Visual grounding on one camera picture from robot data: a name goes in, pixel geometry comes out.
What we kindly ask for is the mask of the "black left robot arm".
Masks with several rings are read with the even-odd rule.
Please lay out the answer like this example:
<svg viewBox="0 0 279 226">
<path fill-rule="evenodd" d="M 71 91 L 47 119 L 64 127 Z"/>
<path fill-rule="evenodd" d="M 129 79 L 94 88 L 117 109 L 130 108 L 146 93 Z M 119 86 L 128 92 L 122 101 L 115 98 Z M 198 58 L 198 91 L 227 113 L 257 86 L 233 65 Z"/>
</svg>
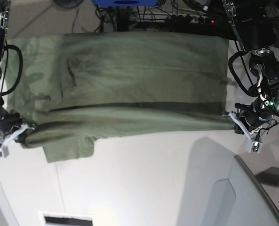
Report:
<svg viewBox="0 0 279 226">
<path fill-rule="evenodd" d="M 235 118 L 242 123 L 235 129 L 251 133 L 271 123 L 274 116 L 279 117 L 279 61 L 270 49 L 276 36 L 260 1 L 224 0 L 222 4 L 241 47 L 230 57 L 228 68 L 240 89 L 255 98 L 250 105 L 235 104 L 238 110 Z M 257 78 L 248 89 L 233 67 L 234 61 L 246 54 L 250 54 L 249 70 Z"/>
</svg>

